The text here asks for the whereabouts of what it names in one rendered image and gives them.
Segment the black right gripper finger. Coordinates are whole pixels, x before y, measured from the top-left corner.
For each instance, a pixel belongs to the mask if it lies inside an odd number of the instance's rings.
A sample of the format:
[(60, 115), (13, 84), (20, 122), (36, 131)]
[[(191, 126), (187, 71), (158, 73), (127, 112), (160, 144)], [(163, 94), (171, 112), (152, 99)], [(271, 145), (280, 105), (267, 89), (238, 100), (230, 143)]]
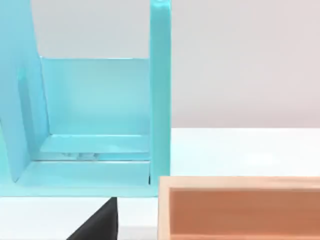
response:
[(111, 197), (66, 240), (118, 240), (118, 198)]

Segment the light blue rack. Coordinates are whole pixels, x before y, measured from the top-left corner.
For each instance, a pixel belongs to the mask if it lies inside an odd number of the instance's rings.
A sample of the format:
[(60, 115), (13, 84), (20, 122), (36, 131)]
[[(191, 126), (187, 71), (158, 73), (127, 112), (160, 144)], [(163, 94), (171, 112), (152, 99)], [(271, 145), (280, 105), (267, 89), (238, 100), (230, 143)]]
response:
[(170, 175), (172, 0), (148, 57), (39, 55), (31, 0), (0, 0), (0, 197), (157, 197)]

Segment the shallow salmon-coloured box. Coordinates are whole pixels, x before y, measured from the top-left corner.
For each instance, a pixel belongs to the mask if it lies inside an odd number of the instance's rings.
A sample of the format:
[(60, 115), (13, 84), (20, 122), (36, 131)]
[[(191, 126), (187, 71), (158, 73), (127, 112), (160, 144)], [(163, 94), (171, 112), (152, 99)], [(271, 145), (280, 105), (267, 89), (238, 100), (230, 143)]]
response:
[(157, 240), (320, 240), (320, 176), (162, 176)]

